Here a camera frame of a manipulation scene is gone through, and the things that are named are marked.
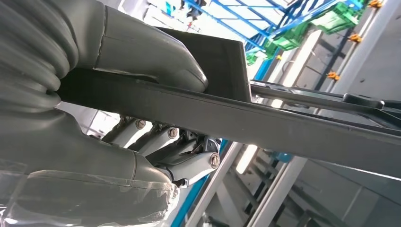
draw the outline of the plastic wrap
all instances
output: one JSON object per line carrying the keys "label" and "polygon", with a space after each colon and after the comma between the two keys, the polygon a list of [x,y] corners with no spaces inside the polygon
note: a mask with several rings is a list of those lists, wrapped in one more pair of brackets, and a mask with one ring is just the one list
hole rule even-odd
{"label": "plastic wrap", "polygon": [[1,227],[155,226],[179,198],[172,183],[14,168],[0,166]]}

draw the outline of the screw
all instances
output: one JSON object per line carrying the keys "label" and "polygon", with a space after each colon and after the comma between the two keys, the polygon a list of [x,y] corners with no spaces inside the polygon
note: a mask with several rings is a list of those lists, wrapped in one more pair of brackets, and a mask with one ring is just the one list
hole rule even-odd
{"label": "screw", "polygon": [[176,128],[171,128],[168,130],[168,137],[170,139],[174,139],[178,134],[178,130]]}
{"label": "screw", "polygon": [[213,169],[217,168],[220,165],[220,156],[217,153],[212,154],[209,163]]}
{"label": "screw", "polygon": [[146,125],[146,121],[144,121],[144,120],[137,120],[137,122],[135,122],[135,126],[138,129],[143,129],[145,127],[145,125]]}

